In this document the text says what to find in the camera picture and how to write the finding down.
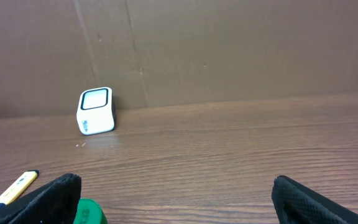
beige backdrop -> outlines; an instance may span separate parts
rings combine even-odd
[[[0,0],[0,118],[358,90],[358,1]]]

brown wall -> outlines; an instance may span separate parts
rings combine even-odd
[[[358,1],[0,0],[0,118],[358,90]]]

white device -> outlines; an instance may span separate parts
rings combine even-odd
[[[77,122],[85,135],[98,134],[114,129],[116,107],[109,87],[84,91],[77,109]]]

wooden table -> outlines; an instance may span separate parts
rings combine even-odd
[[[358,92],[124,110],[82,136],[74,116],[0,120],[0,194],[72,172],[109,223],[278,223],[287,175],[358,213]]]

dark green object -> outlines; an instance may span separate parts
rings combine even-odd
[[[107,219],[97,202],[89,198],[81,198],[74,224],[107,224]]]

